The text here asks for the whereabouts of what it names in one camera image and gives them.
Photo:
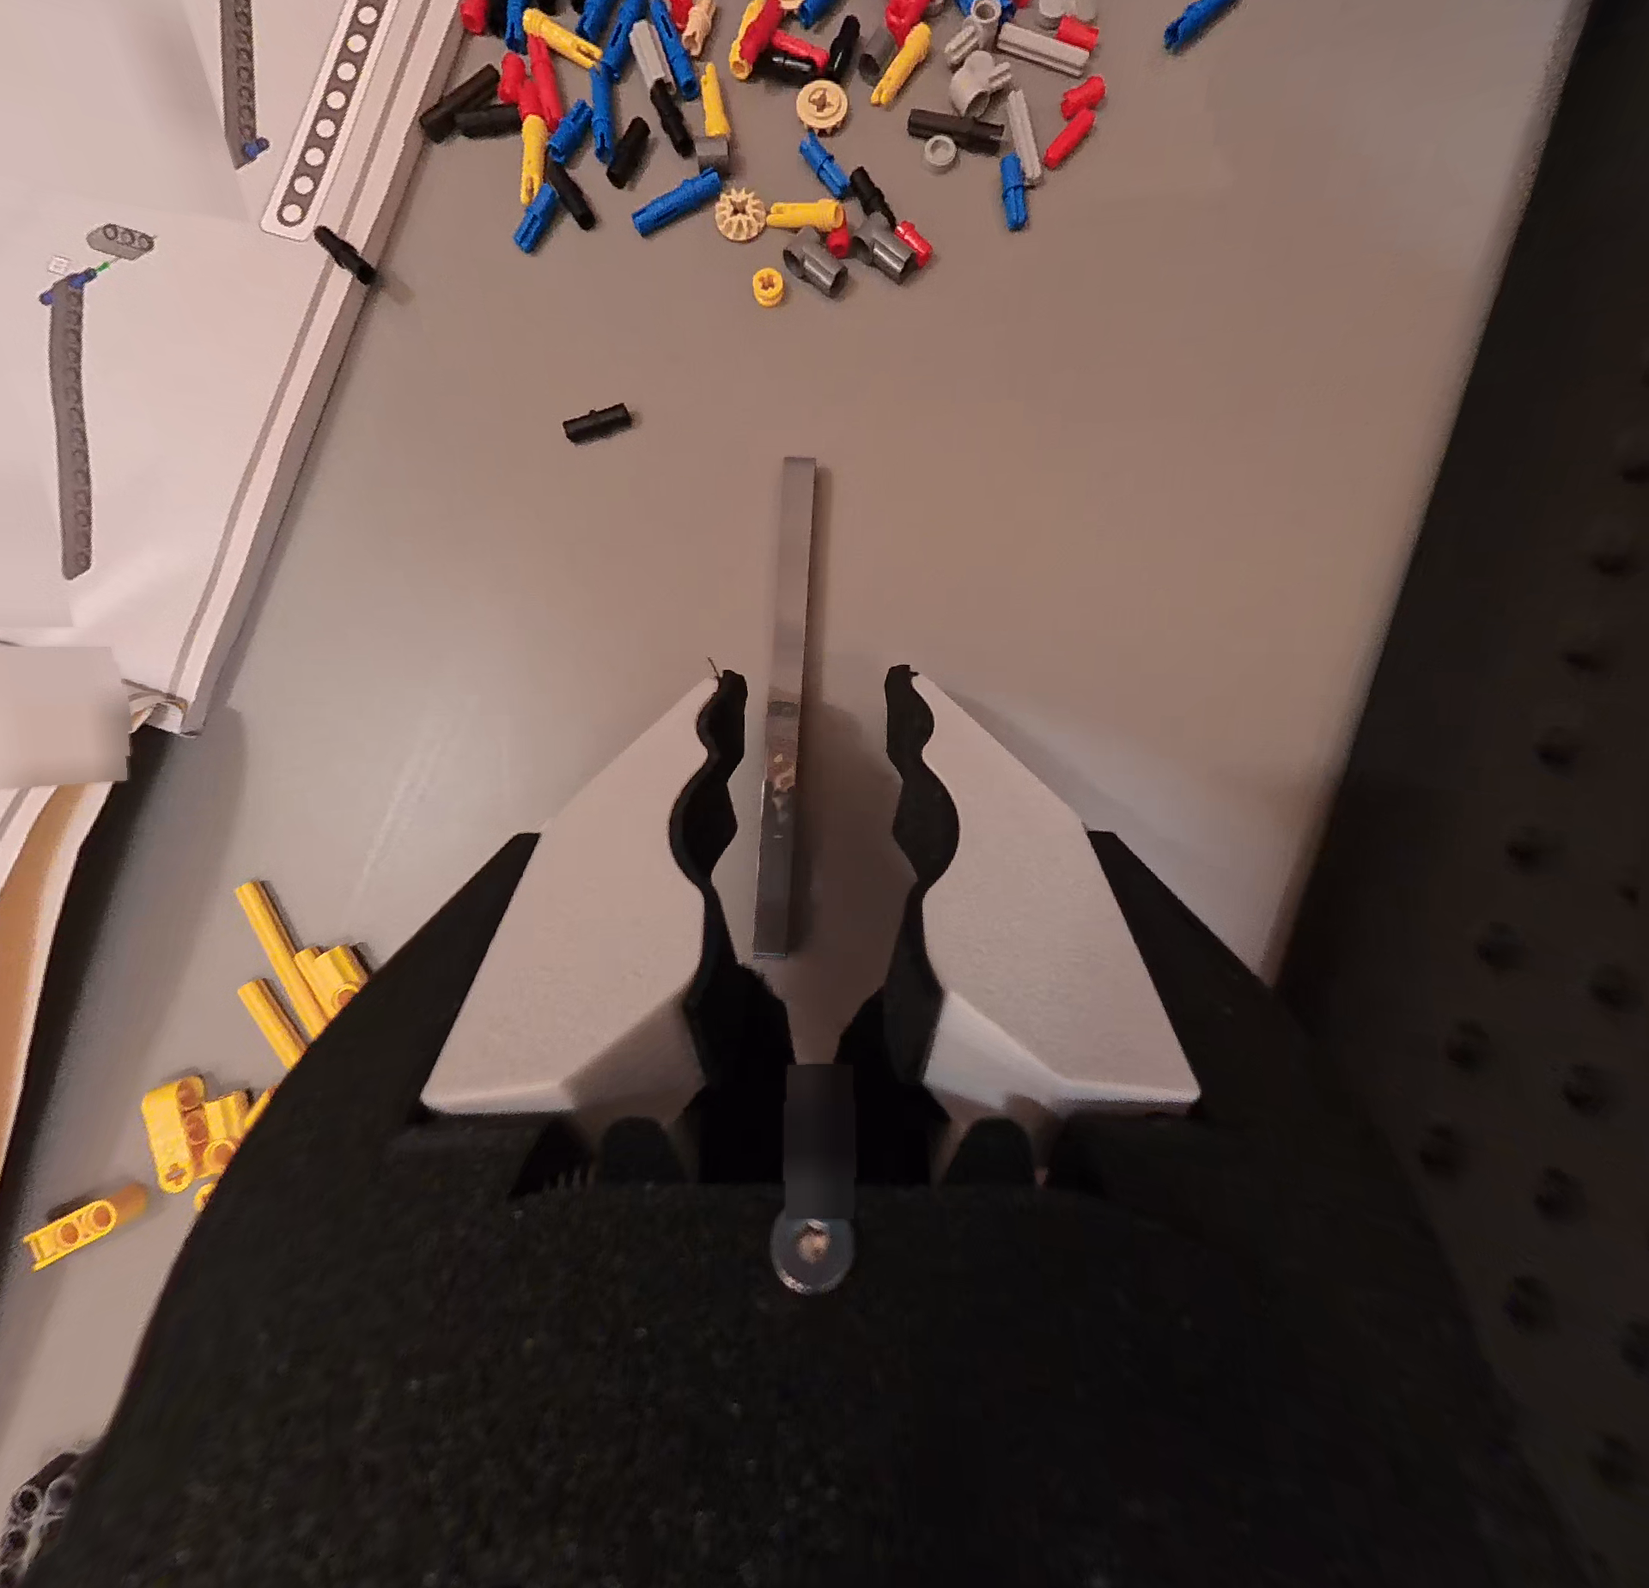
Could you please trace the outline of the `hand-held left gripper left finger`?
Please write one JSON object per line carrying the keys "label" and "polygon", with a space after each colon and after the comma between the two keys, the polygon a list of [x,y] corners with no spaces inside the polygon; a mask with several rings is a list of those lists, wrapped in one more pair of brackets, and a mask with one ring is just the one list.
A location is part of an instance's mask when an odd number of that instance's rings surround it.
{"label": "hand-held left gripper left finger", "polygon": [[779,1174],[795,1045],[732,943],[713,871],[749,686],[687,695],[539,830],[422,1089],[441,1117],[624,1119],[683,1134],[700,1174]]}

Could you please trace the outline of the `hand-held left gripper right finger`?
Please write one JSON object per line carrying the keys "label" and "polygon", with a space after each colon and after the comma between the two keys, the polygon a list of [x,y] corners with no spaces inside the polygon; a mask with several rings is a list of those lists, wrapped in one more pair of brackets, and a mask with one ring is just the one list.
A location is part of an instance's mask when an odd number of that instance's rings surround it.
{"label": "hand-held left gripper right finger", "polygon": [[991,1121],[1040,1164],[1071,1117],[1188,1113],[1201,1085],[1082,816],[914,667],[883,699],[912,883],[838,1047],[859,1172],[938,1174]]}

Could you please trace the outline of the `long dark grey bar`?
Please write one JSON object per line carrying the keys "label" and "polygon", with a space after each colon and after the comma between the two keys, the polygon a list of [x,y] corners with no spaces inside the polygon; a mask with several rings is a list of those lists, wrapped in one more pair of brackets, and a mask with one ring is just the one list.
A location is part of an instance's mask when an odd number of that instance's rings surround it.
{"label": "long dark grey bar", "polygon": [[762,718],[762,796],[753,903],[755,958],[785,958],[793,939],[813,520],[815,461],[787,457],[778,486],[772,659]]}

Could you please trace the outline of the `pile of yellow lego pieces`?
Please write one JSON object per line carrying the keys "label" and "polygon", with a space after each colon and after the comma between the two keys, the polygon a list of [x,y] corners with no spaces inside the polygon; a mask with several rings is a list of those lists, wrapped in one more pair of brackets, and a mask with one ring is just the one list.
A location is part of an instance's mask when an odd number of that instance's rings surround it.
{"label": "pile of yellow lego pieces", "polygon": [[[242,883],[237,903],[269,969],[267,977],[244,983],[237,998],[288,1075],[363,992],[369,971],[348,943],[301,945],[265,883]],[[203,1075],[180,1075],[150,1089],[140,1100],[140,1119],[157,1187],[188,1194],[195,1210],[203,1210],[274,1094],[276,1087],[214,1096]]]}

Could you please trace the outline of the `yellow lego beam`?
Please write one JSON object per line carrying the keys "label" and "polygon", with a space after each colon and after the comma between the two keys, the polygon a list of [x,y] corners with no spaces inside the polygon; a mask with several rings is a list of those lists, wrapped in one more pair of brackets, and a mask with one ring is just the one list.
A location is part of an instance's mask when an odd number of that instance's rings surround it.
{"label": "yellow lego beam", "polygon": [[150,1187],[146,1183],[129,1183],[72,1206],[23,1236],[31,1270],[40,1272],[61,1264],[70,1255],[133,1225],[148,1208]]}

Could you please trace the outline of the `pile of mixed lego pins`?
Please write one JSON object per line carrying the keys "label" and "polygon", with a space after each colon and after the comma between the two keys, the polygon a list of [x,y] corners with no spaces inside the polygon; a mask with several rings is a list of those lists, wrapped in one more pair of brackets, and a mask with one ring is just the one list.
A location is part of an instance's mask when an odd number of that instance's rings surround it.
{"label": "pile of mixed lego pins", "polygon": [[[1076,155],[1108,100],[1093,68],[1101,26],[1084,0],[749,0],[723,70],[708,47],[715,0],[462,0],[462,30],[494,34],[507,49],[441,92],[418,128],[431,143],[518,138],[524,210],[513,244],[524,255],[560,217],[596,228],[600,217],[569,170],[583,153],[624,191],[664,140],[692,170],[638,206],[639,238],[702,213],[732,244],[785,232],[781,264],[753,272],[762,308],[783,302],[791,276],[836,298],[849,261],[904,283],[933,264],[934,244],[830,138],[853,117],[853,75],[870,87],[874,111],[897,107],[934,51],[948,5],[961,20],[942,45],[944,106],[910,107],[906,130],[931,172],[961,157],[991,160],[1003,228],[1023,234],[1033,189]],[[796,151],[821,196],[770,198],[736,183],[740,145],[723,72],[740,85],[795,90]]]}

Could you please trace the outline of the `open instruction booklet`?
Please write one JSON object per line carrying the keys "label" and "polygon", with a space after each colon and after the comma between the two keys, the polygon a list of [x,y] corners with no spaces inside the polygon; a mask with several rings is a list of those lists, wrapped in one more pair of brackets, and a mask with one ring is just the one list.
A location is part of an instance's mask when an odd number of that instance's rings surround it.
{"label": "open instruction booklet", "polygon": [[193,733],[460,0],[2,0],[4,1145],[131,729]]}

